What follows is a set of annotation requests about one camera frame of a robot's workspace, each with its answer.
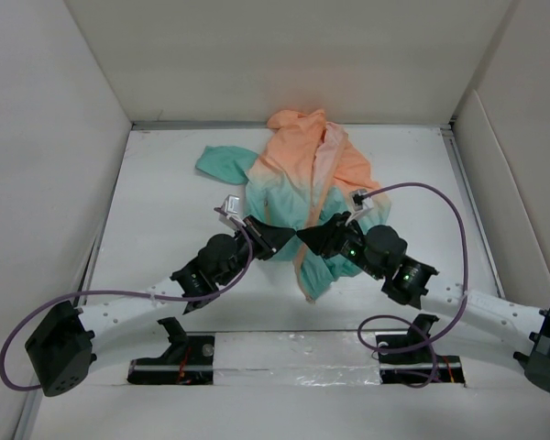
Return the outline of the orange and teal gradient jacket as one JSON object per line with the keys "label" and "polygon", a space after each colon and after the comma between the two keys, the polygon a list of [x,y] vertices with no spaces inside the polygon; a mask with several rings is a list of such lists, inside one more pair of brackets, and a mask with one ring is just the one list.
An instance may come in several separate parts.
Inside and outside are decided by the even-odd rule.
{"label": "orange and teal gradient jacket", "polygon": [[356,190],[380,190],[369,160],[325,111],[282,110],[267,126],[273,134],[255,153],[234,146],[206,147],[195,167],[244,188],[244,215],[295,230],[319,226],[352,208]]}

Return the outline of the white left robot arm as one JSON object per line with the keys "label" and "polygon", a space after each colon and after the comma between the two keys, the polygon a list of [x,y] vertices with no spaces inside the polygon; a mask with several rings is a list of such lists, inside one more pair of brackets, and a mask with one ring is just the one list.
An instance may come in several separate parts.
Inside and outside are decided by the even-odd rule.
{"label": "white left robot arm", "polygon": [[79,385],[90,372],[131,354],[136,332],[149,323],[165,333],[154,352],[166,363],[185,355],[187,335],[173,305],[185,302],[192,312],[234,287],[250,263],[275,256],[295,236],[293,229],[267,225],[252,215],[235,221],[233,235],[212,236],[195,258],[143,292],[123,293],[116,300],[75,307],[71,301],[51,306],[25,343],[25,349],[47,397]]}

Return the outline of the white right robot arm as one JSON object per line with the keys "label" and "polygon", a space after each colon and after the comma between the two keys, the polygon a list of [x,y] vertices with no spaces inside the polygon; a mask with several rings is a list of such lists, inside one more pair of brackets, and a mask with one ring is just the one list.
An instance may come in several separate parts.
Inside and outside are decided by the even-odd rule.
{"label": "white right robot arm", "polygon": [[[418,310],[406,334],[378,348],[381,360],[394,365],[432,361],[440,343],[456,348],[461,357],[516,370],[550,393],[550,306],[507,302],[439,280],[434,267],[407,256],[406,241],[392,227],[377,225],[363,232],[348,213],[335,214],[297,236],[315,255],[347,259],[381,280],[382,292],[392,301]],[[441,317],[460,333],[438,340],[431,328]]]}

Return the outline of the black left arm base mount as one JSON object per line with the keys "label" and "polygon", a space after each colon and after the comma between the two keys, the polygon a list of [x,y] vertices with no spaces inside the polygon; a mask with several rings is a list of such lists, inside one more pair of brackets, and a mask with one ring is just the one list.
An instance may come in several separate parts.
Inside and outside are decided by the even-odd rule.
{"label": "black left arm base mount", "polygon": [[169,346],[157,357],[132,360],[127,382],[141,386],[213,385],[215,334],[188,334],[175,317],[158,323],[168,334]]}

